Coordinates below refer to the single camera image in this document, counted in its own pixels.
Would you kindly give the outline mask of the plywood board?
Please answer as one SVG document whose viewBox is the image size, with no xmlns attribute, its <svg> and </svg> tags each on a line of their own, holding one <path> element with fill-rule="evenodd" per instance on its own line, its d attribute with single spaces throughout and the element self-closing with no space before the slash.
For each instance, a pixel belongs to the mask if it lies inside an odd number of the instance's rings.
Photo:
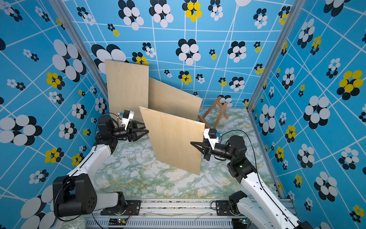
<svg viewBox="0 0 366 229">
<path fill-rule="evenodd" d="M 202 153 L 191 142 L 202 142 L 205 124 L 139 107 L 155 157 L 160 162 L 199 175 Z"/>
<path fill-rule="evenodd" d="M 202 98 L 149 78 L 148 108 L 195 121 Z"/>
<path fill-rule="evenodd" d="M 149 67 L 107 60 L 106 76 L 110 112 L 133 111 L 133 119 L 142 122 L 139 107 L 148 107 Z"/>
</svg>

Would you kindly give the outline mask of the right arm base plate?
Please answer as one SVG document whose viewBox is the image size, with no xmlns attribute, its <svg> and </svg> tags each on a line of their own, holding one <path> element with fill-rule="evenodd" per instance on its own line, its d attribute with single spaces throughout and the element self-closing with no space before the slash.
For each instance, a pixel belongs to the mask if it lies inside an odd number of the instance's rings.
<svg viewBox="0 0 366 229">
<path fill-rule="evenodd" d="M 216 200 L 213 208 L 216 210 L 217 216 L 236 216 L 228 200 Z"/>
</svg>

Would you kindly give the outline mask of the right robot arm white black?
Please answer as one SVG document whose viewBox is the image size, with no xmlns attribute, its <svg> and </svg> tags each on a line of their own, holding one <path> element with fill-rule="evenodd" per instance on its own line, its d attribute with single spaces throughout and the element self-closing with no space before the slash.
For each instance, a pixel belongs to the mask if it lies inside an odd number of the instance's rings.
<svg viewBox="0 0 366 229">
<path fill-rule="evenodd" d="M 310 229 L 308 221 L 300 221 L 269 190 L 257 169 L 247 159 L 247 147 L 243 137 L 233 135 L 226 144 L 206 137 L 203 142 L 191 142 L 209 160 L 211 155 L 229 160 L 227 165 L 231 176 L 235 178 L 256 200 L 257 205 L 248 196 L 238 191 L 229 197 L 230 210 L 234 215 L 244 215 L 259 229 Z"/>
</svg>

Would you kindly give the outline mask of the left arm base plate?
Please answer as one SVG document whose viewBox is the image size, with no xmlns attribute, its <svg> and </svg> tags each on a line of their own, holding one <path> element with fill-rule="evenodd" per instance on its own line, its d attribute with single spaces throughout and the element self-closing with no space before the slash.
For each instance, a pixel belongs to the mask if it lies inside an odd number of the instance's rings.
<svg viewBox="0 0 366 229">
<path fill-rule="evenodd" d="M 127 200 L 122 206 L 105 208 L 101 211 L 103 216 L 138 216 L 141 209 L 140 200 Z"/>
</svg>

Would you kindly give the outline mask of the wooden easel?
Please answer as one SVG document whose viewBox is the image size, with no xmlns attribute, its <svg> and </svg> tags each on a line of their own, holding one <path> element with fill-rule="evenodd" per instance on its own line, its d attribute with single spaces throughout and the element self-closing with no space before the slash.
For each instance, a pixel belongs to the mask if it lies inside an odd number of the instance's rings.
<svg viewBox="0 0 366 229">
<path fill-rule="evenodd" d="M 229 116 L 226 112 L 227 106 L 228 103 L 226 102 L 225 98 L 218 96 L 203 115 L 198 115 L 198 121 L 204 123 L 206 129 L 216 129 L 219 126 L 222 118 L 225 118 L 226 120 L 229 119 Z M 214 121 L 213 125 L 211 125 L 207 118 L 213 119 L 213 112 L 216 114 L 216 120 Z"/>
</svg>

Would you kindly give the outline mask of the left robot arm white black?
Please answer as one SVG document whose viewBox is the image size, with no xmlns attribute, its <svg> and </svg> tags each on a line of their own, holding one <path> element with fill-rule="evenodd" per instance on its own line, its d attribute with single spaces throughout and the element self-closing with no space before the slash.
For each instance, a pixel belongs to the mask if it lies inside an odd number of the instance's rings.
<svg viewBox="0 0 366 229">
<path fill-rule="evenodd" d="M 101 210 L 106 215 L 138 215 L 121 191 L 96 193 L 92 180 L 103 162 L 112 155 L 119 141 L 135 142 L 149 131 L 144 123 L 133 119 L 133 111 L 118 113 L 113 119 L 102 115 L 97 120 L 95 143 L 89 154 L 70 173 L 57 177 L 53 184 L 53 209 L 57 219 L 65 221 Z"/>
</svg>

